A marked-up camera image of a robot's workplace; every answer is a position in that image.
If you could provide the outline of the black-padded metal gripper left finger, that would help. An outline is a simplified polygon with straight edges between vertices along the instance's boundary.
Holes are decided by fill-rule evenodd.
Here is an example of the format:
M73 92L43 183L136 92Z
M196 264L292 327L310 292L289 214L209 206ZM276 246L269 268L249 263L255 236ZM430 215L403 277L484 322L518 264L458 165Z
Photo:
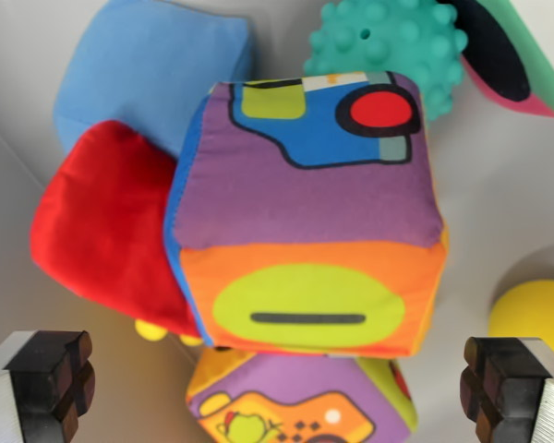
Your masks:
M0 442L70 442L90 408L87 331L15 331L0 343Z

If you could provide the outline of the black-padded metal gripper right finger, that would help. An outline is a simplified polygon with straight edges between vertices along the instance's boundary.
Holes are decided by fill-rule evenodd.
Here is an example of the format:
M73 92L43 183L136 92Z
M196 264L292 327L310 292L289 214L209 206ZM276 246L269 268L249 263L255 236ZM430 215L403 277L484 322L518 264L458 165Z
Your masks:
M539 338L470 337L464 414L485 443L554 443L554 351Z

